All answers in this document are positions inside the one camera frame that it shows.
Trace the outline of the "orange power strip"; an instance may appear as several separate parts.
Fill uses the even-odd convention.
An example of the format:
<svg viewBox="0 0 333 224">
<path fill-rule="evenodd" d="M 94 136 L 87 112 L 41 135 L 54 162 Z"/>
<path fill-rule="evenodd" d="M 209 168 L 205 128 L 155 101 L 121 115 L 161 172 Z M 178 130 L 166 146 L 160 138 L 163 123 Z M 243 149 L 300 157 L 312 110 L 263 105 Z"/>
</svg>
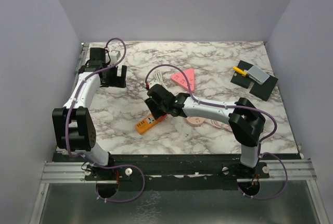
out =
<svg viewBox="0 0 333 224">
<path fill-rule="evenodd" d="M 146 118 L 144 118 L 143 120 L 141 120 L 140 122 L 138 122 L 135 125 L 136 131 L 140 135 L 142 135 L 142 134 L 146 133 L 148 130 L 150 130 L 151 128 L 153 128 L 155 125 L 162 122 L 166 117 L 167 117 L 167 115 L 164 115 L 164 116 L 159 117 L 158 119 L 155 119 L 153 117 L 153 115 L 150 114 L 149 116 L 147 116 Z"/>
</svg>

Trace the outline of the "pink triangular power strip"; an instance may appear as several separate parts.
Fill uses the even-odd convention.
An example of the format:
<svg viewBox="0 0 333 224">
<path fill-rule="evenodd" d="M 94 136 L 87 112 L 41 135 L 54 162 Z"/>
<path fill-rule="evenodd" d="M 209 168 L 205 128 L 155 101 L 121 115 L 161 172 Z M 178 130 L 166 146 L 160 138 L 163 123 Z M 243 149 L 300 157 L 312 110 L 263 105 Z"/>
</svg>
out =
<svg viewBox="0 0 333 224">
<path fill-rule="evenodd" d="M 170 76 L 171 81 L 175 84 L 179 85 L 183 89 L 188 91 L 188 84 L 189 82 L 190 91 L 193 92 L 195 90 L 195 70 L 193 68 L 189 68 L 183 71 L 184 74 L 181 72 L 174 73 Z"/>
</svg>

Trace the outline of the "round pink power strip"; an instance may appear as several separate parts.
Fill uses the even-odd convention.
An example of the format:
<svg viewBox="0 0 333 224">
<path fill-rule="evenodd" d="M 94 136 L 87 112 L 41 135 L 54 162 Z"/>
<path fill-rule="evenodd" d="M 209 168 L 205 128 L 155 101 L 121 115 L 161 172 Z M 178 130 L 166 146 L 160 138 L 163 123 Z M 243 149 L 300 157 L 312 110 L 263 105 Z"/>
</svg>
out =
<svg viewBox="0 0 333 224">
<path fill-rule="evenodd" d="M 205 118 L 202 117 L 187 117 L 185 120 L 192 127 L 199 127 L 205 122 Z"/>
</svg>

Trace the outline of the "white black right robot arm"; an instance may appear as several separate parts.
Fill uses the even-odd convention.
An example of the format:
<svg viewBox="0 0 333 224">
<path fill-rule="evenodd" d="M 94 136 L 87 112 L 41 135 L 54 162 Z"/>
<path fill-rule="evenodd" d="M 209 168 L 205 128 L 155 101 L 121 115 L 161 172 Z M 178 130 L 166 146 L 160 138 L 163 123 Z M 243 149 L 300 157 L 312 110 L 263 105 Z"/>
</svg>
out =
<svg viewBox="0 0 333 224">
<path fill-rule="evenodd" d="M 250 178 L 257 173 L 259 138 L 265 118 L 248 99 L 241 97 L 234 103 L 200 100 L 189 93 L 173 95 L 159 84 L 152 86 L 147 96 L 145 104 L 155 119 L 165 115 L 201 117 L 229 125 L 241 144 L 240 174 Z"/>
</svg>

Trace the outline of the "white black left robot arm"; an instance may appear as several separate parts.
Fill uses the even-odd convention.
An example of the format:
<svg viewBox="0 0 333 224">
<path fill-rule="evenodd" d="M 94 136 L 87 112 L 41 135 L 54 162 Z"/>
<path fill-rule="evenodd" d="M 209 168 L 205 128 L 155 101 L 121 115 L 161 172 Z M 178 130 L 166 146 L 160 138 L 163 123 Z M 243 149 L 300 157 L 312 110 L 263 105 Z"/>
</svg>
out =
<svg viewBox="0 0 333 224">
<path fill-rule="evenodd" d="M 121 67 L 118 75 L 119 51 L 93 47 L 89 59 L 79 69 L 77 84 L 61 107 L 52 112 L 57 147 L 67 150 L 73 157 L 81 156 L 97 167 L 97 173 L 107 180 L 115 172 L 114 161 L 109 152 L 97 144 L 97 133 L 89 113 L 93 97 L 100 87 L 126 87 L 127 66 Z"/>
</svg>

